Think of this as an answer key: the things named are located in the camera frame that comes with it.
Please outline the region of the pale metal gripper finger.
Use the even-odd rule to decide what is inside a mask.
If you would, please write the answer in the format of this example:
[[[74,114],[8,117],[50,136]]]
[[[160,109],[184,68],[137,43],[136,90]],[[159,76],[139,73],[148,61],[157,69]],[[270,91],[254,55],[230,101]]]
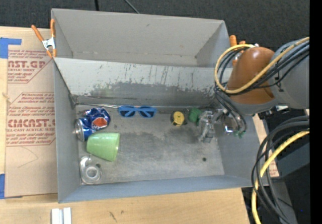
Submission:
[[[198,141],[203,143],[211,143],[215,137],[215,129],[212,125],[201,125],[199,127]]]
[[[200,125],[210,125],[217,122],[217,112],[206,110],[200,115]]]

